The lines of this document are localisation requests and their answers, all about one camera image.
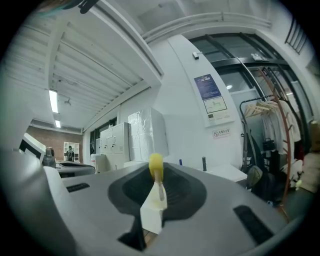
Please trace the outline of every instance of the white cabinet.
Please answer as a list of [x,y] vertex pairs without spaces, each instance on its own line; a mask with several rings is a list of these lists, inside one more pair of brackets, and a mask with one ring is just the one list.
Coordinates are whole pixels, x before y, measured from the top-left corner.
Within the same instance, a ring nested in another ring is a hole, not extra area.
[[116,170],[130,161],[128,123],[120,123],[100,133],[100,154],[105,155],[108,169]]

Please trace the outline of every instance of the black oval recess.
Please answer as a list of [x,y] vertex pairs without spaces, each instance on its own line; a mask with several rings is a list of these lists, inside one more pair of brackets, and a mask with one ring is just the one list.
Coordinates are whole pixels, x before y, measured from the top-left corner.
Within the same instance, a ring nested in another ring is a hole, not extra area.
[[[163,186],[168,204],[162,215],[163,222],[188,219],[205,203],[207,190],[193,176],[167,163],[163,166]],[[139,217],[140,208],[153,185],[146,165],[114,181],[108,188],[108,197],[119,212]]]

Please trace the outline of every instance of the wrapped package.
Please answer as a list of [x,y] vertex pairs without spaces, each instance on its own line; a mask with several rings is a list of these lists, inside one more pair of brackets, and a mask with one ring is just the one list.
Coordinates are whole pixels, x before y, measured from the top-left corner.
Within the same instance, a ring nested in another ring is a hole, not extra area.
[[152,107],[128,116],[131,161],[148,161],[152,153],[168,155],[165,120]]

